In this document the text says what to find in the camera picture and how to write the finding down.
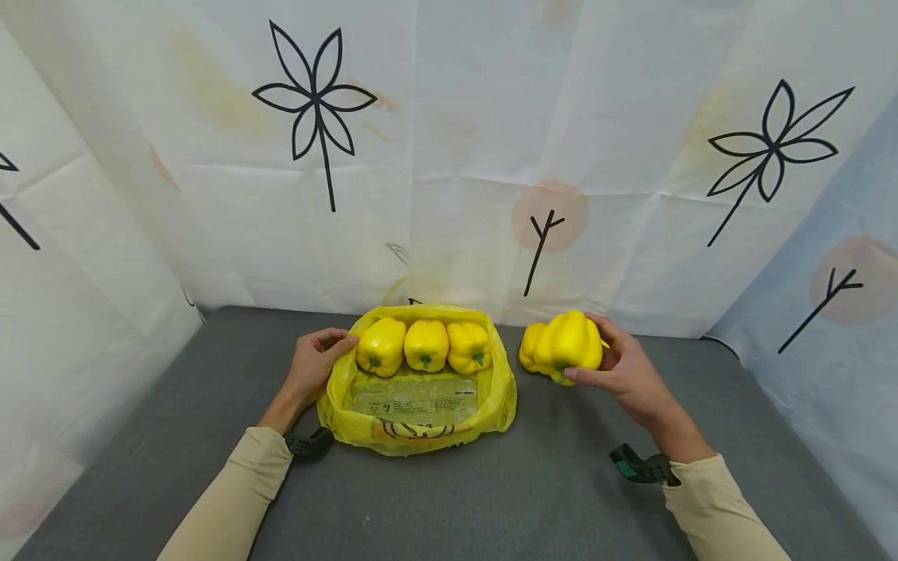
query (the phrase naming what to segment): hand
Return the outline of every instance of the hand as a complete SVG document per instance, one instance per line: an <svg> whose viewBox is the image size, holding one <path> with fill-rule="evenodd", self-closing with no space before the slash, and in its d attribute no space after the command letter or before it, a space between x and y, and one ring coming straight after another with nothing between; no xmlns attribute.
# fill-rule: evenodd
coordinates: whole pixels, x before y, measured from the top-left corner
<svg viewBox="0 0 898 561"><path fill-rule="evenodd" d="M296 351L284 385L271 401L259 426L270 426L286 434L296 419L318 398L330 371L358 339L345 329L327 328L296 340Z"/></svg>
<svg viewBox="0 0 898 561"><path fill-rule="evenodd" d="M595 323L611 348L604 354L599 370L568 368L565 377L614 396L631 419L648 429L670 460L690 463L713 456L698 427L667 389L639 341L611 320L593 313L586 317Z"/></svg>

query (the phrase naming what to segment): yellow plastic bag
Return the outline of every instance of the yellow plastic bag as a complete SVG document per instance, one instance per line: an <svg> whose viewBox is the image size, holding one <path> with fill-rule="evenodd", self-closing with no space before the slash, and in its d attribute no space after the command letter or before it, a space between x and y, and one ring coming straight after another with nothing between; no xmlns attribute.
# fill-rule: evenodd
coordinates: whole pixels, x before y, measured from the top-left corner
<svg viewBox="0 0 898 561"><path fill-rule="evenodd" d="M465 376L448 365L419 373L405 363L391 378L358 368L356 350L334 364L327 391L318 399L318 419L338 441L365 446L384 456L409 456L470 443L483 433L504 433L515 420L517 387L502 340L481 311L420 304L375 308L349 331L361 337L380 318L407 325L421 318L443 323L473 321L487 330L493 364Z"/></svg>

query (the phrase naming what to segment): yellow bell pepper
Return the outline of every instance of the yellow bell pepper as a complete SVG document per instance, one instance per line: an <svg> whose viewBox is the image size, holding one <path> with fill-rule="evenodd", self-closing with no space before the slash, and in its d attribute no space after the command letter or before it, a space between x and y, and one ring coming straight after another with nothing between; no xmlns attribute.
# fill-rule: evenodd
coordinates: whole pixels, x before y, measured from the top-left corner
<svg viewBox="0 0 898 561"><path fill-rule="evenodd" d="M602 363L599 329L583 312L571 310L556 316L540 335L533 360L543 374L566 386L574 382L564 377L569 366L595 370Z"/></svg>
<svg viewBox="0 0 898 561"><path fill-rule="evenodd" d="M404 339L404 323L393 318L382 318L358 340L356 362L363 370L389 378L402 364Z"/></svg>
<svg viewBox="0 0 898 561"><path fill-rule="evenodd" d="M474 374L493 364L489 352L489 333L476 323L450 323L449 365L459 374Z"/></svg>
<svg viewBox="0 0 898 561"><path fill-rule="evenodd" d="M449 335L440 320L418 320L405 335L405 359L424 372L439 372L449 353Z"/></svg>
<svg viewBox="0 0 898 561"><path fill-rule="evenodd" d="M524 339L521 340L521 348L517 350L517 358L521 361L521 366L529 373L536 374L540 371L533 359L533 351L536 350L536 341L540 339L540 335L545 330L545 323L532 323L524 330Z"/></svg>

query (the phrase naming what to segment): gray table surface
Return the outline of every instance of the gray table surface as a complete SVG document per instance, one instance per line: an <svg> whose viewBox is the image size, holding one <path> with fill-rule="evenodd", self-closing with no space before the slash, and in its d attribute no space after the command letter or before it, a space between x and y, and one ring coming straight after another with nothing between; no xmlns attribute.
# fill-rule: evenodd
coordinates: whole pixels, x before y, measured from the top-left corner
<svg viewBox="0 0 898 561"><path fill-rule="evenodd" d="M259 420L295 339L355 319L215 313L16 559L155 558ZM625 481L608 460L620 443L654 453L648 435L600 391L526 373L523 330L498 330L518 387L507 433L409 458L337 443L291 468L251 558L693 559L661 489ZM729 350L642 341L793 559L888 558ZM300 424L311 432L314 412Z"/></svg>

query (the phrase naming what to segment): long sleeve shirt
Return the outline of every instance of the long sleeve shirt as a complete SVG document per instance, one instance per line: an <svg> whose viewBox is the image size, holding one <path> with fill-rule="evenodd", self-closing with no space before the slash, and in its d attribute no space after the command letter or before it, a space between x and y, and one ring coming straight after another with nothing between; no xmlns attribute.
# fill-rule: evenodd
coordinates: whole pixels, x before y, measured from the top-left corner
<svg viewBox="0 0 898 561"><path fill-rule="evenodd" d="M273 429L246 429L224 468L172 534L160 561L245 561L292 459L284 437ZM667 510L700 561L788 560L745 502L723 457L674 462L672 467L682 485L665 486Z"/></svg>

